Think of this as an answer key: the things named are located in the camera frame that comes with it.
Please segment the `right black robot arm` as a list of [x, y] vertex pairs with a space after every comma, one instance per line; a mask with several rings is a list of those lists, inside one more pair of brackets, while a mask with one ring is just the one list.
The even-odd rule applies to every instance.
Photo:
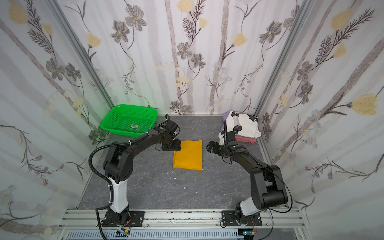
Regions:
[[259, 212], [287, 204], [291, 193], [278, 166], [261, 162], [237, 142], [236, 134], [243, 127], [238, 120], [234, 120], [234, 123], [230, 131], [224, 125], [219, 135], [220, 141], [209, 142], [206, 149], [209, 153], [229, 159], [229, 164], [238, 163], [250, 175], [251, 196], [239, 202], [234, 213], [237, 225], [246, 226]]

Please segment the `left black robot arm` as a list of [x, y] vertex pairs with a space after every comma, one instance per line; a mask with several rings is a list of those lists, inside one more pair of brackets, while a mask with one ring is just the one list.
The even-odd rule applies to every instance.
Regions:
[[143, 135], [126, 143], [113, 143], [108, 149], [103, 164], [105, 176], [112, 183], [113, 196], [102, 221], [103, 227], [121, 227], [133, 220], [127, 199], [128, 178], [134, 169], [134, 158], [154, 145], [161, 145], [161, 151], [180, 151], [181, 141], [177, 139], [180, 128], [171, 121], [152, 127]]

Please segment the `yellow t shirt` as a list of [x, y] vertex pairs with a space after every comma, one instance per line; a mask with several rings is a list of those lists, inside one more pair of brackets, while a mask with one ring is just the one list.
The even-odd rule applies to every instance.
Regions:
[[181, 141], [181, 150], [174, 152], [173, 168], [202, 171], [203, 141]]

